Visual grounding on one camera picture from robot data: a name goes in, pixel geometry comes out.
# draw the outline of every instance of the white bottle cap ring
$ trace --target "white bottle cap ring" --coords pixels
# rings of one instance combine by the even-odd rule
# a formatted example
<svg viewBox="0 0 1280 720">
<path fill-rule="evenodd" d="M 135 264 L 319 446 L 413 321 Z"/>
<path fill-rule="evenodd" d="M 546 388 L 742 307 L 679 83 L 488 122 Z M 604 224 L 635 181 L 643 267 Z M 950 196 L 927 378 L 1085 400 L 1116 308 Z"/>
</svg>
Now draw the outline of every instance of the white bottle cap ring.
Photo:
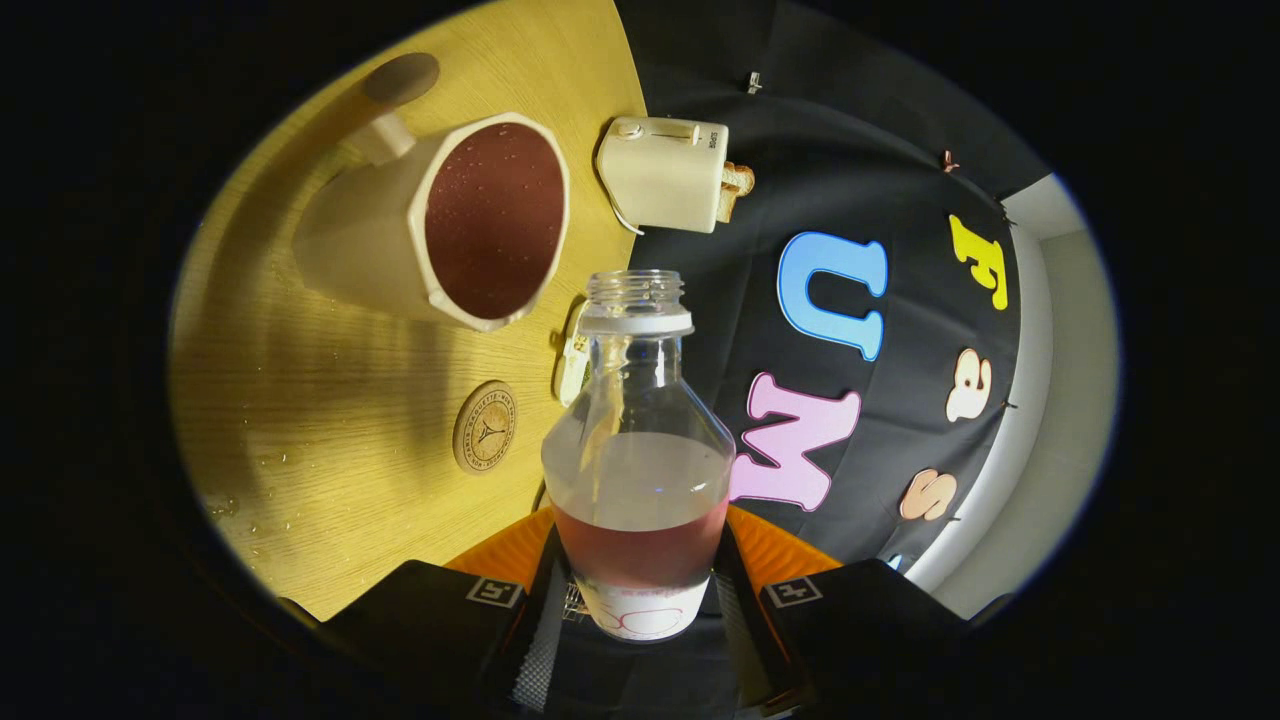
<svg viewBox="0 0 1280 720">
<path fill-rule="evenodd" d="M 664 315 L 630 315 L 626 318 L 591 318 L 582 315 L 582 334 L 689 334 L 694 316 L 687 311 Z"/>
</svg>

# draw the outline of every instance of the orange strap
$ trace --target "orange strap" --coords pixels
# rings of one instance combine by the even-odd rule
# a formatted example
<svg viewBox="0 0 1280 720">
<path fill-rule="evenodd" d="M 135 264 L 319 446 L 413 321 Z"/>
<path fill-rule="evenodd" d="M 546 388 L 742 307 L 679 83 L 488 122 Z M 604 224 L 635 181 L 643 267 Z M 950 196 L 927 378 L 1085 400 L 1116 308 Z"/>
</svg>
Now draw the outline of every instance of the orange strap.
<svg viewBox="0 0 1280 720">
<path fill-rule="evenodd" d="M 733 529 L 756 597 L 764 585 L 840 568 L 829 555 L 746 510 L 731 505 L 726 521 Z M 445 568 L 518 582 L 530 592 L 552 523 L 550 507 L 544 507 L 454 557 Z"/>
<path fill-rule="evenodd" d="M 525 585 L 525 592 L 532 592 L 538 561 L 543 557 L 552 524 L 552 509 L 543 507 L 454 557 L 445 568 L 520 583 Z"/>
</svg>

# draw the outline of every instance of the yellow letter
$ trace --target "yellow letter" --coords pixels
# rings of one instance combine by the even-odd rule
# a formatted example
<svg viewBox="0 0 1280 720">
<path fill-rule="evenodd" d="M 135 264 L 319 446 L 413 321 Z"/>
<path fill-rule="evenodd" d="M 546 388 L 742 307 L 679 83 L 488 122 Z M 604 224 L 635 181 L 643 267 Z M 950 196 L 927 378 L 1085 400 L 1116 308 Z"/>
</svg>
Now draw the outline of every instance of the yellow letter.
<svg viewBox="0 0 1280 720">
<path fill-rule="evenodd" d="M 951 246 L 956 251 L 956 260 L 968 263 L 969 259 L 978 261 L 970 268 L 973 279 L 987 290 L 996 291 L 991 296 L 991 304 L 996 310 L 1009 307 L 1009 290 L 1005 287 L 1005 251 L 998 242 L 987 242 L 978 237 L 969 228 L 960 223 L 960 218 L 948 215 L 951 219 Z"/>
</svg>

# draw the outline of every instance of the glass bottle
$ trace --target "glass bottle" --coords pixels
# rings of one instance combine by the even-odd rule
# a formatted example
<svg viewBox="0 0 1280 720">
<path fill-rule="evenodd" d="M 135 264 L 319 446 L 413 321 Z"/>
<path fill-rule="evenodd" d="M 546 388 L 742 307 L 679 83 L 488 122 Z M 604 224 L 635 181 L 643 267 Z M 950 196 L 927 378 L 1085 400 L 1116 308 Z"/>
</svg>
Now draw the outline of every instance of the glass bottle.
<svg viewBox="0 0 1280 720">
<path fill-rule="evenodd" d="M 680 374 L 680 274 L 598 273 L 591 379 L 543 441 L 547 492 L 595 624 L 630 642 L 687 628 L 728 506 L 733 437 Z"/>
</svg>

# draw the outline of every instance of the pink letter m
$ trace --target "pink letter m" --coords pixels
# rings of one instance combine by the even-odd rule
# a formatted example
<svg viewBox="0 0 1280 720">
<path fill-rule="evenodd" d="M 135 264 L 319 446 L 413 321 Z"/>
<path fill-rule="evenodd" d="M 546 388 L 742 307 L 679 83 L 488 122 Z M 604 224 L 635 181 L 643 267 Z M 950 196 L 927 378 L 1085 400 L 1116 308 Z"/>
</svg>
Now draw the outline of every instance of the pink letter m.
<svg viewBox="0 0 1280 720">
<path fill-rule="evenodd" d="M 804 454 L 854 434 L 861 406 L 861 397 L 852 391 L 840 400 L 827 400 L 781 388 L 769 373 L 756 375 L 746 397 L 746 414 L 756 420 L 771 414 L 795 419 L 742 433 L 742 442 L 777 468 L 758 465 L 745 452 L 739 455 L 733 459 L 728 498 L 773 500 L 792 502 L 805 512 L 817 510 L 831 489 L 831 477 Z"/>
</svg>

